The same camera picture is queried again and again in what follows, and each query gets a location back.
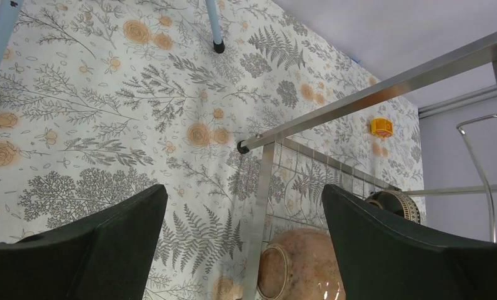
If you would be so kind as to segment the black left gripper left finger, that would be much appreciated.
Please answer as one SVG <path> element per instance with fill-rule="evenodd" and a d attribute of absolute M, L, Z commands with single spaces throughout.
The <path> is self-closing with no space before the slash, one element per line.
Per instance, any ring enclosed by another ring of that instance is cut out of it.
<path fill-rule="evenodd" d="M 67 225 L 0 243 L 0 299 L 141 299 L 167 202 L 156 184 Z"/>

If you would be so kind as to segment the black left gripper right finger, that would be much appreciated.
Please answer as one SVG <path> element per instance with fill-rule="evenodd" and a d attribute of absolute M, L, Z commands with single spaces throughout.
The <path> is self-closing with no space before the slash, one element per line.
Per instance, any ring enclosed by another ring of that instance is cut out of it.
<path fill-rule="evenodd" d="M 334 184 L 321 200 L 348 299 L 497 299 L 497 243 L 409 221 Z"/>

